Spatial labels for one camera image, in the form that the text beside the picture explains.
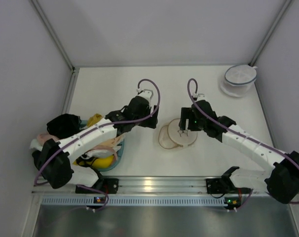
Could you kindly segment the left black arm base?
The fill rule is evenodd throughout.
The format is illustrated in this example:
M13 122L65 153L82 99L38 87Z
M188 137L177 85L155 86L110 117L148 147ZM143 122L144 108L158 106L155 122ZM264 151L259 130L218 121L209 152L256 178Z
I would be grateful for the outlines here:
M101 178L92 187L83 188L79 185L75 188L76 194L97 194L98 190L106 194L116 194L119 188L119 180L117 178Z

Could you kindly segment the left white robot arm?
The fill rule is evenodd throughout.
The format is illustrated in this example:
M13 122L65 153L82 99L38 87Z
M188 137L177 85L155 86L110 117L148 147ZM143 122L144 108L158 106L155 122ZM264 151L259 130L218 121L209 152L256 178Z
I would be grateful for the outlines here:
M156 128L158 111L159 105L151 107L148 99L135 96L127 106L108 113L92 127L58 142L47 140L36 163L39 175L53 189L67 184L93 187L101 174L93 168L74 165L76 159L99 144L130 132L135 126Z

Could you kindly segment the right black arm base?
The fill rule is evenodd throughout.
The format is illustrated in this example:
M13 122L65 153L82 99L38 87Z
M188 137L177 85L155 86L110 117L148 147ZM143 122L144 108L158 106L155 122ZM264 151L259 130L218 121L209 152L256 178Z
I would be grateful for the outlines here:
M238 194L238 189L228 178L208 178L206 187L210 195Z

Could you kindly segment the beige mesh laundry bag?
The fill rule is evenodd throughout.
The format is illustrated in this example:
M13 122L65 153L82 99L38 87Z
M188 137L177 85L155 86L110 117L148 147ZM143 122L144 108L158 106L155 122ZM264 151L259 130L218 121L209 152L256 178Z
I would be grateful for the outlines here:
M158 134L158 144L165 150L185 149L194 145L198 138L196 131L181 130L180 118L164 124Z

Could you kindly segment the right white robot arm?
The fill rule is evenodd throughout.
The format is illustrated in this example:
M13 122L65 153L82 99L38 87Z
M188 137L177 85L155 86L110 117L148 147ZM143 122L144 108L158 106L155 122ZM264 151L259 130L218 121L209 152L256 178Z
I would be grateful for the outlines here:
M181 108L180 130L203 131L250 158L262 168L245 170L233 166L221 176L226 192L248 188L266 192L283 204L294 204L299 193L299 153L286 153L271 147L243 130L227 116L217 116L209 102L199 100Z

